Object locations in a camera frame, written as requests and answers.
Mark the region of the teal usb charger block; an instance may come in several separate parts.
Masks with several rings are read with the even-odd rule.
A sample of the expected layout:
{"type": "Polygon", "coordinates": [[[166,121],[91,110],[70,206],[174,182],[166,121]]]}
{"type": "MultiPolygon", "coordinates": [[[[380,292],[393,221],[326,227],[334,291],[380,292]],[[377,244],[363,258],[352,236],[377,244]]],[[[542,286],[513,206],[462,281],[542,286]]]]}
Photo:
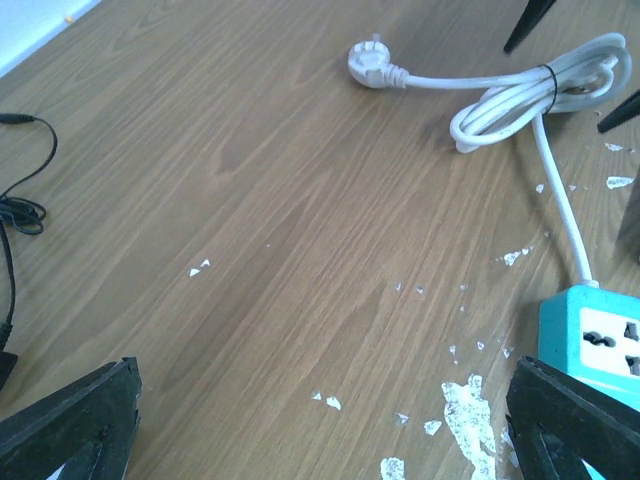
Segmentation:
{"type": "Polygon", "coordinates": [[[639,299],[577,285],[541,302],[538,358],[639,409],[639,299]]]}

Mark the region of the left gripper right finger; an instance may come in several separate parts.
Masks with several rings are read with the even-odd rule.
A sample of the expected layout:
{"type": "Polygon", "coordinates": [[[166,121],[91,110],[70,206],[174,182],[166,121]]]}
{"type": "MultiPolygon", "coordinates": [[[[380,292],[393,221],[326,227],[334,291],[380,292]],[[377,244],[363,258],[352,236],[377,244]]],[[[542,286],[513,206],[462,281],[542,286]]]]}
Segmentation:
{"type": "Polygon", "coordinates": [[[509,435],[525,479],[639,477],[639,412],[544,362],[519,359],[507,393],[509,435]]]}

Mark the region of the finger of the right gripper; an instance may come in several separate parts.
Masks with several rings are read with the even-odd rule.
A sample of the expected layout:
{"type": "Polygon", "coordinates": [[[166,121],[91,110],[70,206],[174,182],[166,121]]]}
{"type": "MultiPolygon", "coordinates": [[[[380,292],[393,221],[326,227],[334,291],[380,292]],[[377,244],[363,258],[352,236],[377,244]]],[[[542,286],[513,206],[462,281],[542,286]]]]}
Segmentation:
{"type": "Polygon", "coordinates": [[[555,0],[528,0],[523,13],[503,47],[503,52],[514,52],[555,3],[555,0]]]}
{"type": "Polygon", "coordinates": [[[640,114],[640,90],[634,92],[618,107],[612,110],[598,124],[599,133],[606,133],[614,128],[621,126],[629,120],[634,119],[640,114]]]}

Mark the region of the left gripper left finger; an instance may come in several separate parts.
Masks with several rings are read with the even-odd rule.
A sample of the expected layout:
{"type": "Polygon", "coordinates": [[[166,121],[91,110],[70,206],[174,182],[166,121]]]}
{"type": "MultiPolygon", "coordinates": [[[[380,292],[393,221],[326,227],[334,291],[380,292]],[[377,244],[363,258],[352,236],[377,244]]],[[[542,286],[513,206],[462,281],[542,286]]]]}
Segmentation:
{"type": "Polygon", "coordinates": [[[123,479],[140,424],[137,359],[108,363],[1,422],[3,479],[123,479]]]}

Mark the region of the black power adapter plug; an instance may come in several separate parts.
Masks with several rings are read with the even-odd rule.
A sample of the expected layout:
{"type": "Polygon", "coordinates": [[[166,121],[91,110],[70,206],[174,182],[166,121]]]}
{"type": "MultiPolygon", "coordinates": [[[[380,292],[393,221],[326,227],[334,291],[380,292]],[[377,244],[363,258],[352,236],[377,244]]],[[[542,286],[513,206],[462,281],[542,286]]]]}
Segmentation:
{"type": "Polygon", "coordinates": [[[18,356],[7,351],[0,352],[0,389],[3,389],[18,361],[18,356]]]}

